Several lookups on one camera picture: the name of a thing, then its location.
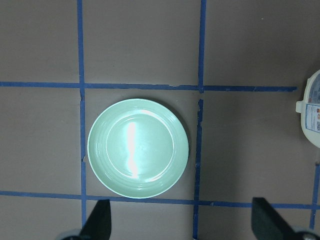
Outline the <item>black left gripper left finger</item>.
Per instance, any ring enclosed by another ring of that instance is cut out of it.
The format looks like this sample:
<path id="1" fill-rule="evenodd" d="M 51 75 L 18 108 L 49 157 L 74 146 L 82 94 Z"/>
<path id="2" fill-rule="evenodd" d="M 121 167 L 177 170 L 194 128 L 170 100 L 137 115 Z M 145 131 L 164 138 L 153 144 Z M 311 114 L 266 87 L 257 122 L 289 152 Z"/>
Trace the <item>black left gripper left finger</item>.
<path id="1" fill-rule="evenodd" d="M 81 240 L 109 240 L 112 232 L 111 204 L 98 200 L 79 233 Z"/>

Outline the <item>green plate near left arm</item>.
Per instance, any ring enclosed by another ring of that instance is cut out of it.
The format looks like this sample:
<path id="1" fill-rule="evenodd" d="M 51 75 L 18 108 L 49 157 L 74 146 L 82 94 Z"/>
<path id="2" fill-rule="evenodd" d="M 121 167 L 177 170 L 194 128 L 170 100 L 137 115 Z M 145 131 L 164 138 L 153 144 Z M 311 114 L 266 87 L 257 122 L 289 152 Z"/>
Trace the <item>green plate near left arm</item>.
<path id="1" fill-rule="evenodd" d="M 152 100 L 132 98 L 109 106 L 95 119 L 87 156 L 107 189 L 146 199 L 179 181 L 188 163 L 189 141 L 172 111 Z"/>

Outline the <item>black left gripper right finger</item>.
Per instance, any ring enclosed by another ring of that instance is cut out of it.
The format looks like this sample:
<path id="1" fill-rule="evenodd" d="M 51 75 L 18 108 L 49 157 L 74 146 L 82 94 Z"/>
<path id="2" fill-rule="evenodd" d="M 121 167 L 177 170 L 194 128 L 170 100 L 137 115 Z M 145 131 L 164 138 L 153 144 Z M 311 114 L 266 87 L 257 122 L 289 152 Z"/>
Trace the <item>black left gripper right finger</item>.
<path id="1" fill-rule="evenodd" d="M 263 197 L 252 198 L 251 229 L 257 240 L 300 239 L 300 236 Z"/>

